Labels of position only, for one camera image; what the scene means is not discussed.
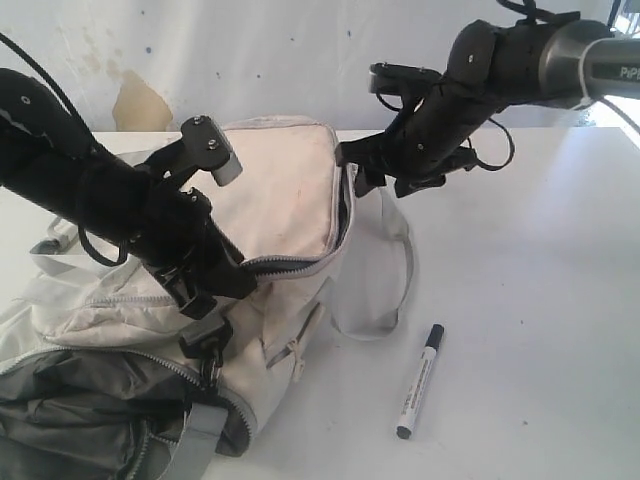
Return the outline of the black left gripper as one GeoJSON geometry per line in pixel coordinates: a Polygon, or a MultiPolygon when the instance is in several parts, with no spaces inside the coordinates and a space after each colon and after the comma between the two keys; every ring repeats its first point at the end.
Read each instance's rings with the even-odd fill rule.
{"type": "Polygon", "coordinates": [[[119,172],[119,256],[138,258],[191,319],[213,312],[215,296],[243,299],[257,288],[211,212],[198,189],[182,192],[173,179],[161,180],[145,168],[119,172]]]}

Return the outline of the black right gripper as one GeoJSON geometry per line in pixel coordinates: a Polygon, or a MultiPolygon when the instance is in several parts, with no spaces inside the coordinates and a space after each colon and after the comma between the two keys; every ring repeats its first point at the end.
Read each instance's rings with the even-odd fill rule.
{"type": "Polygon", "coordinates": [[[395,179],[399,198],[444,185],[446,175],[479,165],[475,151],[463,142],[495,113],[495,103],[473,90],[440,79],[427,93],[398,96],[402,106],[384,130],[340,141],[338,166],[354,164],[354,193],[363,198],[395,179]]]}

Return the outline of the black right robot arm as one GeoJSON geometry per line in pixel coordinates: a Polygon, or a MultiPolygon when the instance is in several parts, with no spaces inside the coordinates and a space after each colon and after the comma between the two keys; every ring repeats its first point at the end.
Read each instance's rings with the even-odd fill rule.
{"type": "Polygon", "coordinates": [[[479,159],[470,140],[514,106],[583,110],[609,96],[639,96],[639,41],[577,11],[553,13],[533,1],[503,2],[520,14],[510,27],[476,20],[457,35],[446,68],[374,63],[369,90],[400,99],[382,132],[339,144],[340,166],[356,168],[355,192],[394,178],[402,198],[438,188],[448,174],[498,167],[479,159]]]}

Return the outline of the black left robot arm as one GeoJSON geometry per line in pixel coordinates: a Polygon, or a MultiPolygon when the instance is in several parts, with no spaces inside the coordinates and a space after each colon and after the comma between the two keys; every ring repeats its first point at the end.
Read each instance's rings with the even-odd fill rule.
{"type": "Polygon", "coordinates": [[[1,71],[1,184],[75,224],[92,257],[93,234],[137,257],[177,302],[201,319],[220,297],[257,286],[242,253],[211,218],[212,203],[182,187],[197,171],[226,186],[242,172],[224,131],[209,116],[188,119],[179,140],[131,166],[109,152],[32,77],[1,71]]]}

